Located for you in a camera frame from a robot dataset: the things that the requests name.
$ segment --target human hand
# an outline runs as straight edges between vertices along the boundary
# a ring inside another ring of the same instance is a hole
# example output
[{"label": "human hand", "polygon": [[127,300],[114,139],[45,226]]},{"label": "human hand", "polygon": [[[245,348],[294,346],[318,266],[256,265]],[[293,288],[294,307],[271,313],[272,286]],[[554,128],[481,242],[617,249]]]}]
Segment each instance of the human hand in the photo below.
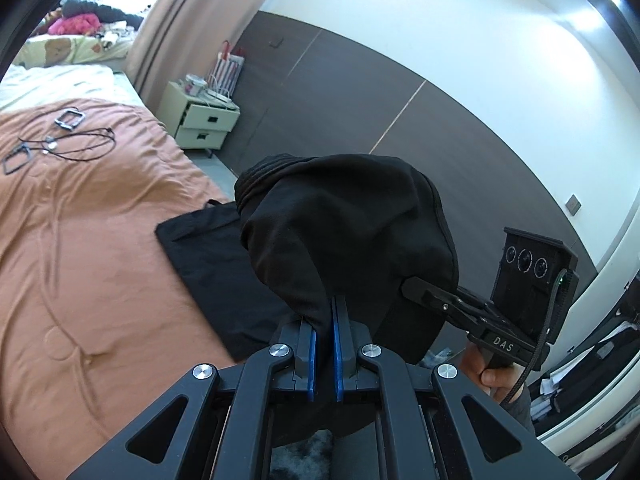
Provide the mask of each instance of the human hand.
[{"label": "human hand", "polygon": [[[491,395],[496,402],[502,402],[518,381],[523,368],[513,364],[508,368],[486,370],[487,365],[488,363],[484,361],[478,346],[468,342],[458,368],[482,391]],[[524,385],[520,387],[510,402],[514,402],[520,396],[523,388]]]}]

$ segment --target pink curtain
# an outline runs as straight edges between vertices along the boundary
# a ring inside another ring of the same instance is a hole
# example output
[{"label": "pink curtain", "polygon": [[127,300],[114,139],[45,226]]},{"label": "pink curtain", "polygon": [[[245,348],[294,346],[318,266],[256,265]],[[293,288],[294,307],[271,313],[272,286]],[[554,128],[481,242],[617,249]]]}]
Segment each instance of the pink curtain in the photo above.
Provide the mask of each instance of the pink curtain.
[{"label": "pink curtain", "polygon": [[133,43],[125,72],[156,111],[166,83],[204,76],[223,41],[235,44],[265,0],[157,0]]}]

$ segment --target striped bag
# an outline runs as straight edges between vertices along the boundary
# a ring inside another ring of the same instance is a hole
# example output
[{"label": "striped bag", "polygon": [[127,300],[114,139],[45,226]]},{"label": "striped bag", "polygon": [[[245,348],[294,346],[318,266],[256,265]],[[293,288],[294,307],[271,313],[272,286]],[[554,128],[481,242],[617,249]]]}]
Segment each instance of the striped bag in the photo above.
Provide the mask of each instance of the striped bag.
[{"label": "striped bag", "polygon": [[231,54],[231,45],[228,41],[225,41],[222,46],[223,49],[218,53],[215,67],[209,71],[205,79],[214,92],[230,98],[236,89],[236,83],[244,65],[244,51],[240,48],[237,54]]}]

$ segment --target pink clothing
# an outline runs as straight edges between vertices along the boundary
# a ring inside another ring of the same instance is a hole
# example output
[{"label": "pink clothing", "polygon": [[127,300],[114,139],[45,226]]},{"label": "pink clothing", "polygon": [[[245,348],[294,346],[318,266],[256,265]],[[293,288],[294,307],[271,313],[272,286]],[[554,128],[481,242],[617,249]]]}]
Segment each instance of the pink clothing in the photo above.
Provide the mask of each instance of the pink clothing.
[{"label": "pink clothing", "polygon": [[49,34],[62,36],[63,34],[79,34],[92,36],[100,28],[100,20],[95,14],[79,14],[72,18],[59,18],[49,27]]}]

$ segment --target black fabric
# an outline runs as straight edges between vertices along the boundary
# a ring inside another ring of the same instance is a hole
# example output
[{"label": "black fabric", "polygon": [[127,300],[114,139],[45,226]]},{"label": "black fabric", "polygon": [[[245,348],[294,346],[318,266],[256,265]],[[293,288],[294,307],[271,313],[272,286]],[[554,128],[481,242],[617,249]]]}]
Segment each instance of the black fabric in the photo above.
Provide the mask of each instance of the black fabric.
[{"label": "black fabric", "polygon": [[577,412],[606,388],[639,351],[640,334],[632,328],[594,346],[560,381],[561,391],[552,397],[553,411],[535,423],[536,434],[551,430]]},{"label": "black fabric", "polygon": [[640,434],[640,428],[636,428],[629,435],[625,437],[624,440],[617,443],[614,447],[609,449],[604,455],[591,462],[588,466],[582,469],[578,476],[582,480],[597,480],[605,475],[609,469],[611,469],[616,464],[619,464],[620,461],[627,455],[629,449],[636,438],[638,438],[638,434]]},{"label": "black fabric", "polygon": [[97,0],[66,0],[62,4],[62,16],[72,18],[79,14],[92,13],[98,16],[101,23],[113,23],[126,21],[134,30],[138,30],[144,18],[136,14],[127,14],[117,9],[98,2]]},{"label": "black fabric", "polygon": [[236,182],[242,244],[258,278],[326,339],[328,298],[375,342],[417,363],[444,320],[404,300],[419,276],[455,292],[458,261],[434,185],[394,157],[277,155]]},{"label": "black fabric", "polygon": [[235,203],[172,218],[156,236],[233,359],[269,344],[291,309],[256,278],[240,244]]},{"label": "black fabric", "polygon": [[[334,402],[328,298],[344,295],[350,318],[405,361],[425,355],[444,320],[404,300],[399,288],[420,276],[456,290],[457,258],[436,189],[396,158],[281,155],[241,175],[236,198],[239,222],[234,204],[182,215],[156,229],[162,246],[232,355],[276,341],[276,327],[294,312],[318,332],[316,402],[278,405],[274,446],[320,429],[359,430],[374,408]],[[273,301],[256,276],[281,299]],[[525,425],[527,398],[510,406]]]}]

